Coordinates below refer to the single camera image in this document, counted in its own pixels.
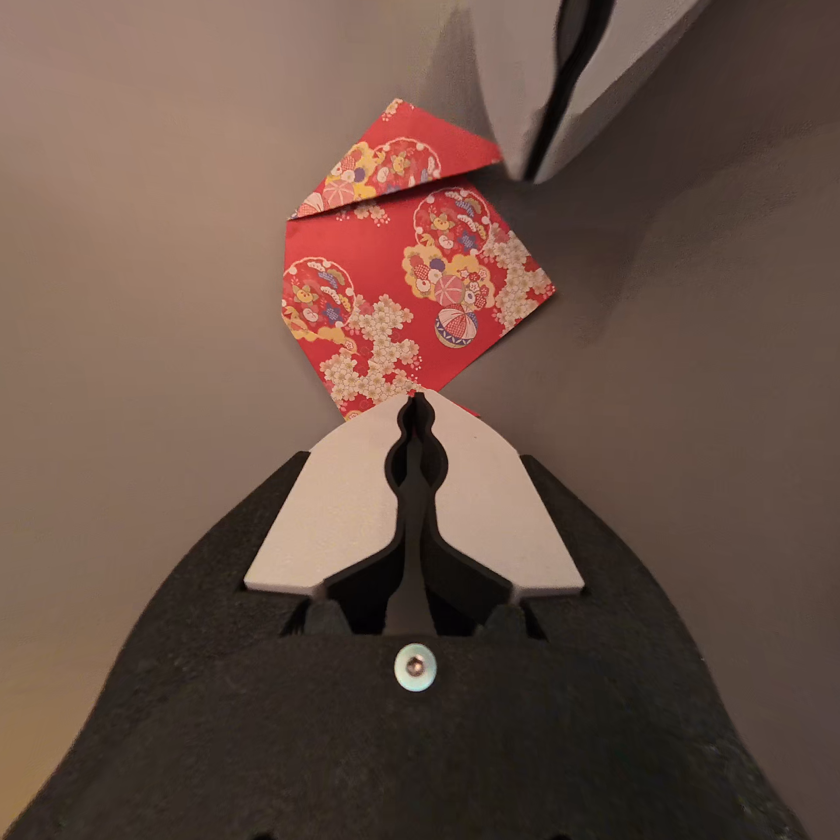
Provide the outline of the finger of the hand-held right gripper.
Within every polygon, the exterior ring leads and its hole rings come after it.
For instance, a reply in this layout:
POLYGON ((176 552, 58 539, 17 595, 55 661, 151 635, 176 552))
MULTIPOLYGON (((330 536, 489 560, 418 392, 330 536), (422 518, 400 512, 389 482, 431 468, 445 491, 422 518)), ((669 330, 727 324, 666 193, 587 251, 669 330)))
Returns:
POLYGON ((562 2, 556 72, 532 142, 532 183, 557 175, 624 110, 709 1, 562 2))
POLYGON ((475 1, 479 89, 507 173, 523 181, 559 69, 563 1, 475 1))

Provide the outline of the red floral origami paper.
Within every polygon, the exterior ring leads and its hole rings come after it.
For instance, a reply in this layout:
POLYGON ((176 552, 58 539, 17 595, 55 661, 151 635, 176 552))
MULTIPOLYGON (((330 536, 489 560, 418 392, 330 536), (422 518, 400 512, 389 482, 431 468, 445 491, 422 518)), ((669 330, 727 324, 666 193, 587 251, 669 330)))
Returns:
POLYGON ((468 179, 500 162, 395 99, 289 217, 282 317, 344 420, 439 391, 554 294, 468 179))

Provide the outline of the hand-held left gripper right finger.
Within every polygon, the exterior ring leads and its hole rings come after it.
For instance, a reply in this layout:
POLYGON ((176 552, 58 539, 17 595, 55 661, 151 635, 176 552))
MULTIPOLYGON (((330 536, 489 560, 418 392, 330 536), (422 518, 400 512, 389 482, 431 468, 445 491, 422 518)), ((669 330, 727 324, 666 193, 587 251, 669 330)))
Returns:
POLYGON ((495 429, 426 390, 439 465, 427 479, 437 533, 505 579, 514 601, 577 595, 584 581, 519 452, 495 429))

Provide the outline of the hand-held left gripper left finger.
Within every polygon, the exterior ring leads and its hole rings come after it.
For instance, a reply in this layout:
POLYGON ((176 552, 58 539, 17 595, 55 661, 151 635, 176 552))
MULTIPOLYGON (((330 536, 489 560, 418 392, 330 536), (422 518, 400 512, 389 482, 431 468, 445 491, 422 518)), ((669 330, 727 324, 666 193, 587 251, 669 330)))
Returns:
POLYGON ((315 444, 245 574, 251 592, 389 601, 403 582, 417 395, 315 444))

